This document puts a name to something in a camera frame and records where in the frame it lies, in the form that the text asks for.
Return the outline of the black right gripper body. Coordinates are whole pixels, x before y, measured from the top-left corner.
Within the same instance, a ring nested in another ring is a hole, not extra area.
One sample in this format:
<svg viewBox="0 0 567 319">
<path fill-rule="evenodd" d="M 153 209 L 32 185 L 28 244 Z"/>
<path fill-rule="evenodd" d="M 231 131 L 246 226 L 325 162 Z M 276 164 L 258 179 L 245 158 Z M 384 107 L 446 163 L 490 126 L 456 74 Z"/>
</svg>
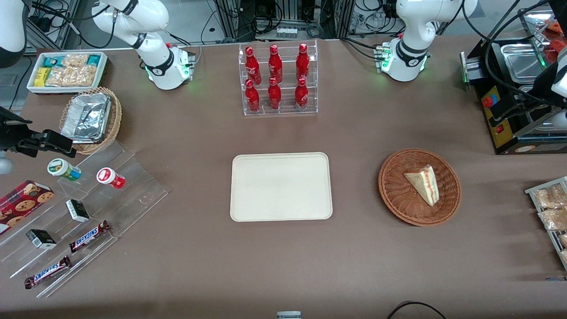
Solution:
<svg viewBox="0 0 567 319">
<path fill-rule="evenodd" d="M 0 108 L 0 146 L 2 151 L 22 153 L 28 157 L 36 157 L 39 151 L 45 151 L 38 132 L 30 130 L 28 125 L 33 121 L 26 120 L 16 113 Z"/>
</svg>

